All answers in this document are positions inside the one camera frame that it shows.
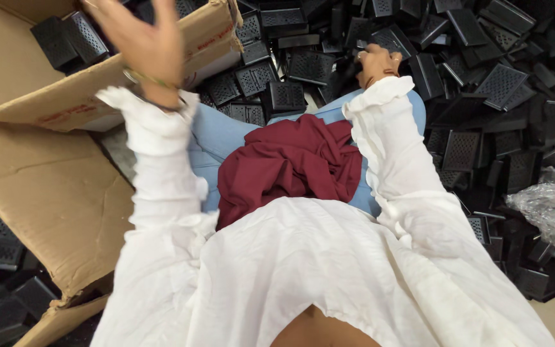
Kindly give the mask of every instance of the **black perforated box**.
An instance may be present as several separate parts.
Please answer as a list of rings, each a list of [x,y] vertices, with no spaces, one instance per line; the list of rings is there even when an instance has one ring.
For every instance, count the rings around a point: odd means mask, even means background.
[[[297,82],[269,82],[262,99],[267,118],[303,113],[306,108],[304,86]]]
[[[288,78],[326,86],[334,61],[331,54],[296,49],[290,58]]]
[[[236,29],[241,44],[246,45],[262,39],[263,28],[260,25],[260,13],[258,11],[247,12],[241,17],[243,18],[243,26]]]
[[[267,82],[277,81],[279,79],[273,62],[269,60],[240,68],[235,71],[235,77],[245,97],[264,91]]]
[[[70,42],[85,64],[97,63],[109,53],[108,48],[82,12],[75,12],[66,18],[63,25]]]
[[[31,33],[55,70],[67,73],[84,64],[66,35],[61,19],[49,17],[31,28]]]
[[[220,106],[241,95],[235,75],[232,72],[223,72],[214,79],[204,83],[215,106]]]
[[[269,59],[270,57],[271,53],[269,52],[269,48],[264,41],[255,41],[243,46],[241,60],[243,60],[243,63],[246,66],[259,62],[263,59]]]
[[[258,125],[259,127],[266,125],[265,111],[260,102],[231,102],[229,116],[232,119]]]
[[[304,6],[300,1],[261,3],[260,19],[267,33],[303,30],[308,26]]]

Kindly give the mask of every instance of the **black plastic grater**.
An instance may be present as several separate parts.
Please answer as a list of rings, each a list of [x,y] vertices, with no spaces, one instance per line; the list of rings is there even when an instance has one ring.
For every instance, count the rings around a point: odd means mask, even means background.
[[[367,42],[378,44],[389,50],[389,53],[400,52],[403,60],[414,57],[418,53],[396,24],[372,33]]]
[[[465,172],[472,170],[479,146],[479,137],[480,133],[451,130],[442,169]]]
[[[490,97],[485,104],[501,110],[515,90],[526,81],[526,78],[528,78],[528,74],[497,64],[475,93],[489,94]]]
[[[483,245],[489,245],[489,227],[487,226],[487,217],[485,216],[469,216],[470,223],[474,235]]]

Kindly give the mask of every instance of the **bracelet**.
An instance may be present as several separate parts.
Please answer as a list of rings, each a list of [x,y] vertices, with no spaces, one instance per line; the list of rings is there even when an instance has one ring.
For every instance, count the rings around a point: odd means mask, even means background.
[[[153,105],[153,106],[159,107],[160,109],[166,110],[166,111],[168,111],[168,112],[180,112],[180,111],[181,111],[181,107],[176,108],[176,109],[174,109],[174,108],[172,108],[172,107],[166,107],[166,106],[163,106],[163,105],[158,104],[157,102],[153,102],[153,101],[151,101],[151,100],[145,98],[144,96],[141,96],[140,94],[137,94],[137,93],[135,93],[135,92],[133,92],[133,91],[130,91],[130,92],[131,92],[132,94],[134,94],[136,98],[139,98],[139,99],[143,100],[144,102],[146,102],[146,103],[148,103],[148,104],[151,104],[151,105]],[[185,105],[185,106],[188,105],[188,103],[187,103],[183,98],[181,98],[181,96],[179,97],[179,100],[180,100],[181,102],[183,102],[183,105]]]
[[[148,81],[151,81],[153,83],[157,83],[157,84],[159,84],[163,87],[166,87],[168,89],[181,89],[178,85],[176,85],[174,83],[165,82],[165,81],[160,80],[158,78],[147,76],[147,75],[143,74],[142,72],[138,72],[138,71],[133,70],[129,66],[123,67],[123,74],[126,75],[126,77],[128,79],[130,79],[132,82],[137,83],[137,84],[140,80],[148,80]]]

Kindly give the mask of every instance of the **cardboard flap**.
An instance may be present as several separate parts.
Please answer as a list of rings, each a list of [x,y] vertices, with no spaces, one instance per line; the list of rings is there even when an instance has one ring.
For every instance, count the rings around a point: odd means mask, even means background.
[[[0,216],[64,295],[115,268],[132,194],[84,131],[0,123]]]
[[[241,15],[236,14],[238,21]],[[216,52],[222,51],[220,48],[225,43],[242,51],[240,46],[232,44],[237,38],[231,15],[227,0],[211,0],[180,20],[185,39],[186,75],[220,57]],[[69,131],[103,115],[116,113],[94,94],[110,85],[129,84],[122,67],[123,59],[119,54],[57,83],[6,102],[0,105],[0,121]]]
[[[63,17],[74,11],[76,0],[0,0],[0,8],[25,19],[39,23],[51,15]]]
[[[0,9],[0,105],[65,77],[50,66],[30,28]]]
[[[50,308],[42,319],[14,347],[44,347],[71,332],[104,309],[108,296],[70,309]]]

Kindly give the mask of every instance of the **skin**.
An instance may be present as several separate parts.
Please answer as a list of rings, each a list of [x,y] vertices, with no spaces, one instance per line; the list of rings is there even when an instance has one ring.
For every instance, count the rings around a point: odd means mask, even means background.
[[[183,38],[179,29],[179,15],[175,0],[152,0],[155,9],[155,25],[137,19],[117,0],[83,0],[85,8],[100,24],[109,40],[123,54],[128,65],[137,72],[158,78],[164,82],[181,85],[183,82]],[[363,71],[357,75],[359,86],[366,88],[386,76],[386,69],[397,74],[401,62],[399,52],[391,53],[369,44],[360,53]],[[141,81],[145,97],[159,105],[177,108],[179,91]]]

